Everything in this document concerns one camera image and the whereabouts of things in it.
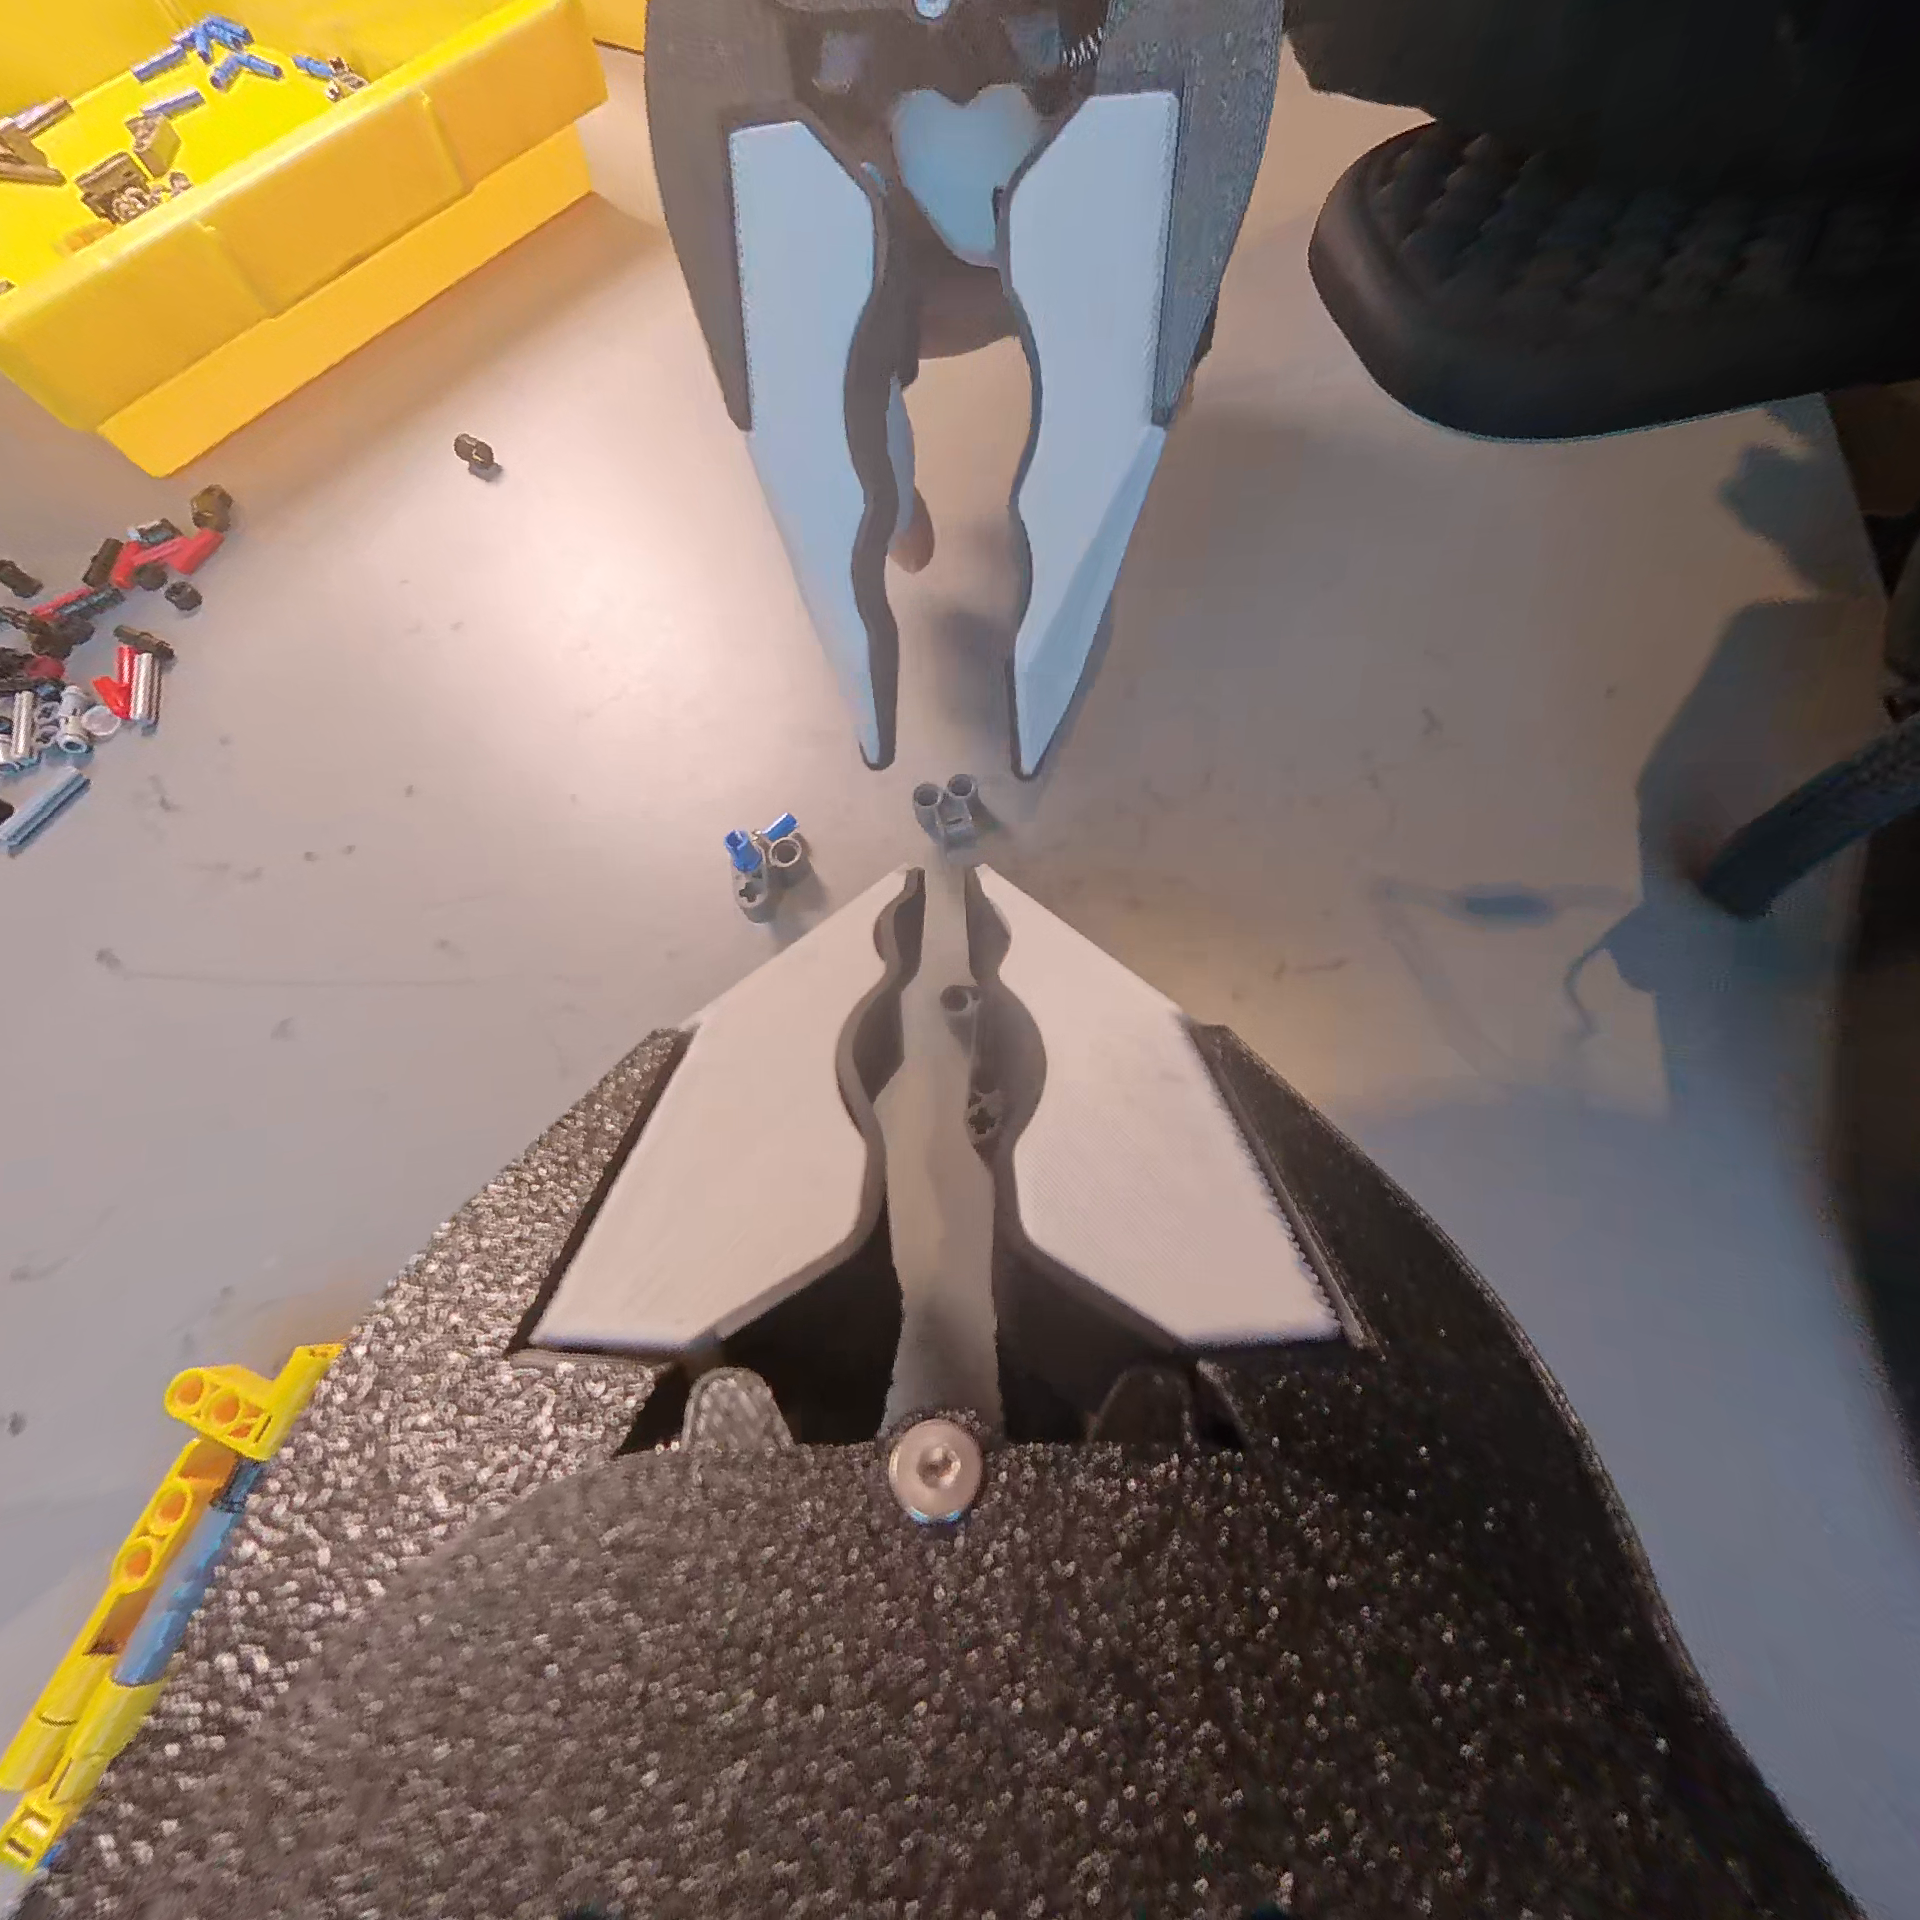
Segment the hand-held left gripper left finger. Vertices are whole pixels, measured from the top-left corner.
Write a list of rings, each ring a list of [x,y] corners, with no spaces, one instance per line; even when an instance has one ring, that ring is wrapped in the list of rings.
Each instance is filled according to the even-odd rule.
[[[701,1007],[560,1257],[537,1345],[713,1345],[873,1234],[924,870],[896,869]]]

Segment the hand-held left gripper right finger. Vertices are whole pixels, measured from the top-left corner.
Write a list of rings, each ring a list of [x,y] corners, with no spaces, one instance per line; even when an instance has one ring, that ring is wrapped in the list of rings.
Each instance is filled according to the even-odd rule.
[[[1032,1248],[1181,1348],[1340,1336],[1180,1002],[994,869],[969,880],[1004,935],[997,983],[1040,1040],[1013,1137]]]

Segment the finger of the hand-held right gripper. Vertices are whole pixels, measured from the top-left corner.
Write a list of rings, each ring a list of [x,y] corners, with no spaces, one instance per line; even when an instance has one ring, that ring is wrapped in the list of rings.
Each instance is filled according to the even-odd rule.
[[[1097,94],[1010,183],[1002,279],[1035,384],[1013,506],[1027,553],[1015,767],[1043,767],[1159,465],[1161,303],[1180,102]]]
[[[883,181],[812,122],[728,144],[748,446],[859,756],[896,756],[899,631],[885,569],[903,487],[890,404],[905,303]]]

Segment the dark grey l-shaped beam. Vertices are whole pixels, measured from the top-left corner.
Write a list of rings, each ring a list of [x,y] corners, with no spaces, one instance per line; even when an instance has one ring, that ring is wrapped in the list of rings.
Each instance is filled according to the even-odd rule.
[[[944,1023],[967,1055],[967,1137],[980,1159],[994,1152],[1004,1121],[1004,1087],[997,1064],[994,1017],[986,1010],[980,988],[953,981],[939,992]]]

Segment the small blue grey brick assembly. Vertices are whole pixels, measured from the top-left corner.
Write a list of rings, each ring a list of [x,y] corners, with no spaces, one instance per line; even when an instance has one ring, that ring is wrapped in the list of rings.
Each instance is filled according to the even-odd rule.
[[[769,920],[812,866],[809,841],[794,812],[779,814],[761,830],[729,830],[725,850],[737,906],[754,924]]]

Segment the group of blue pegs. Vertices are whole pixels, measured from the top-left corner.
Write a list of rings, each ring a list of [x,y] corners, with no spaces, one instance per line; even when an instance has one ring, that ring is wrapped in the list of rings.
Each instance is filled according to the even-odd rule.
[[[255,80],[282,85],[300,74],[327,102],[339,102],[368,80],[340,54],[285,53],[259,40],[228,13],[204,13],[172,38],[137,57],[129,74],[147,89],[149,116],[181,116]]]

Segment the group of grey brick pieces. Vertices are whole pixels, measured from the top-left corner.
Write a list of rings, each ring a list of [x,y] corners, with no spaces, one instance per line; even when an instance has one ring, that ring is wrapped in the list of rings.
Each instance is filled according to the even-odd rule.
[[[2,120],[2,183],[26,188],[72,188],[100,221],[129,224],[179,198],[192,188],[181,164],[184,138],[169,112],[155,106],[129,118],[129,144],[104,160],[66,173],[44,148],[44,134],[74,113],[66,98],[52,98]]]

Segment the pile of black red pegs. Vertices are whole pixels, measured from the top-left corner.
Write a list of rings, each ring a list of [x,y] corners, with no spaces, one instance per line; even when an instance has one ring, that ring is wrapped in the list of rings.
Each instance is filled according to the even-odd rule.
[[[2,560],[4,857],[84,800],[104,744],[159,732],[176,645],[143,607],[200,613],[200,572],[231,528],[231,494],[204,487],[185,521],[144,518],[104,538],[72,585]]]

